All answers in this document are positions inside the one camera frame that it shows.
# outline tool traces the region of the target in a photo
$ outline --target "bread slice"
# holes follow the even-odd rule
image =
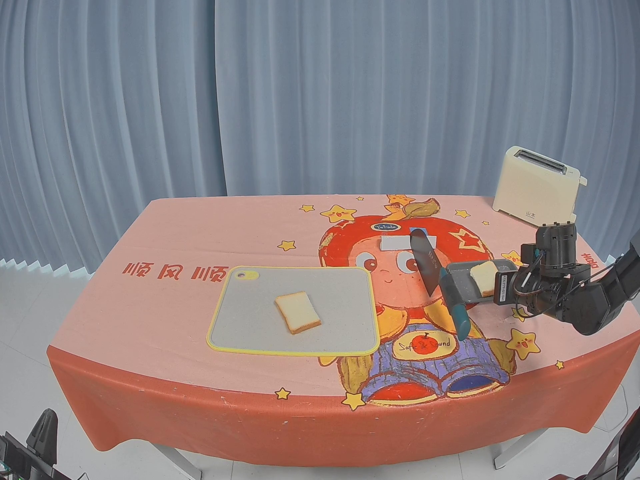
[[[281,295],[276,297],[276,304],[280,313],[282,313],[291,334],[298,334],[302,331],[322,325],[320,317],[311,305],[307,292]]]
[[[469,274],[476,282],[482,297],[491,297],[493,295],[496,272],[498,272],[498,268],[492,261],[485,261],[471,268]]]

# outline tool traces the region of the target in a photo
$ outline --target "cartoon eye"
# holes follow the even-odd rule
[[[409,251],[400,251],[396,258],[398,268],[405,274],[413,274],[418,272],[418,265],[415,262],[413,254]]]
[[[373,272],[378,266],[378,260],[370,252],[361,252],[356,256],[356,265],[358,267],[364,267],[369,272]]]

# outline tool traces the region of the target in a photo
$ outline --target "red star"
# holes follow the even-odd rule
[[[482,240],[476,235],[469,233],[466,229],[460,228],[460,231],[457,233],[450,232],[449,234],[460,240],[460,244],[458,245],[459,249],[473,249],[478,252],[486,252]]]

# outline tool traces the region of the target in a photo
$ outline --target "kitchen knife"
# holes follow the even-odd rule
[[[442,298],[453,320],[458,339],[460,341],[466,339],[471,331],[471,320],[467,314],[467,306],[453,276],[442,267],[442,263],[440,263],[423,230],[414,229],[411,231],[411,249],[427,293],[433,295],[437,286],[440,285]]]

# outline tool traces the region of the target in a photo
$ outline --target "cartoon apple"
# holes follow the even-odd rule
[[[436,352],[438,342],[428,333],[425,333],[424,336],[416,336],[411,340],[411,348],[416,354],[427,355]]]

